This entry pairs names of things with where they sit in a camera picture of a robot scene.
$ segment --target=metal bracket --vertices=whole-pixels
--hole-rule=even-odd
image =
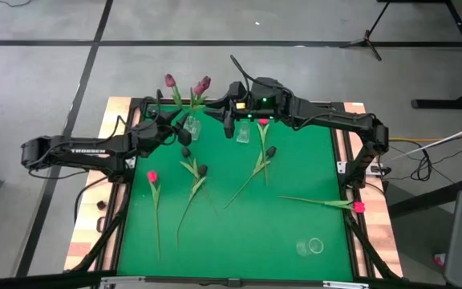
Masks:
[[[104,277],[101,278],[101,285],[124,284],[124,283],[145,283],[145,276],[125,276],[125,277]]]
[[[368,289],[369,285],[365,283],[324,281],[324,287],[337,289]]]
[[[345,174],[346,167],[347,167],[346,161],[336,162],[336,168],[339,174]],[[370,164],[367,168],[366,175],[367,176],[381,176],[381,170],[379,169],[379,166],[377,164]]]
[[[241,287],[241,280],[236,278],[229,278],[228,279],[228,287],[231,288],[239,288]]]
[[[126,160],[129,169],[134,169],[136,164],[136,157],[131,157]]]

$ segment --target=purple tulip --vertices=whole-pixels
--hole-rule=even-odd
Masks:
[[[168,88],[173,88],[176,86],[176,81],[171,74],[165,75],[165,85],[167,85]]]
[[[209,78],[209,76],[205,76],[198,84],[197,86],[193,89],[193,93],[196,94],[196,96],[201,96],[203,93],[205,93],[206,89],[209,88],[209,84],[212,82],[212,79]]]

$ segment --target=dark red tulip bud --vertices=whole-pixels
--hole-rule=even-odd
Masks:
[[[183,154],[183,157],[190,157],[190,150],[187,147],[183,147],[181,150],[181,153]]]
[[[200,165],[199,168],[197,168],[197,172],[199,173],[200,177],[204,177],[206,173],[208,172],[208,166]]]
[[[206,89],[209,88],[209,84],[212,82],[212,79],[210,79],[208,76],[205,76],[198,84],[197,86],[193,89],[193,93],[196,94],[196,96],[201,96],[203,93],[205,93]]]
[[[172,75],[165,75],[165,85],[167,85],[168,88],[173,88],[176,86],[176,81],[174,80],[174,77]]]
[[[271,146],[269,149],[267,149],[267,151],[266,151],[266,156],[267,156],[267,157],[273,157],[274,154],[276,154],[276,151],[277,151],[277,150],[278,150],[278,149],[276,149],[276,147]]]

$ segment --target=tripod stand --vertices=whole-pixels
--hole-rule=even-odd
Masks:
[[[370,30],[365,31],[365,34],[364,34],[364,36],[362,38],[350,41],[349,43],[341,46],[340,48],[356,47],[356,46],[369,47],[372,50],[372,52],[374,52],[374,56],[378,61],[383,60],[381,58],[381,55],[379,55],[379,53],[375,49],[372,42],[370,42],[370,35],[372,34],[375,27],[377,26],[377,23],[379,23],[379,20],[381,19],[381,17],[383,17],[383,14],[386,11],[386,9],[388,8],[388,5],[390,5],[390,3],[391,3],[391,1],[386,2],[386,5],[384,5],[383,10],[381,11],[381,14],[379,14],[377,19],[375,20],[374,25],[372,26],[372,28]]]

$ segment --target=white cable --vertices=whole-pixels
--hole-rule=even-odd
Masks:
[[[386,163],[388,163],[388,162],[390,162],[390,161],[394,161],[394,160],[399,159],[399,158],[401,158],[401,157],[408,156],[408,155],[410,155],[410,154],[412,154],[412,153],[419,152],[419,151],[421,151],[421,150],[423,150],[423,149],[431,148],[431,147],[433,147],[433,146],[435,146],[435,145],[439,145],[439,144],[441,144],[441,143],[443,143],[443,142],[445,142],[445,141],[447,141],[447,140],[451,140],[451,139],[453,139],[453,138],[455,138],[455,137],[458,137],[458,136],[461,136],[461,135],[462,135],[462,131],[456,133],[455,135],[446,137],[446,138],[444,138],[443,140],[438,140],[437,142],[433,142],[432,144],[428,144],[428,145],[426,145],[426,146],[424,146],[424,147],[421,147],[421,148],[418,148],[418,149],[413,149],[413,150],[410,151],[410,152],[407,152],[407,153],[398,155],[397,157],[394,157],[394,158],[392,158],[392,159],[390,159],[390,160],[388,160],[388,161],[383,161],[383,163],[386,164]]]

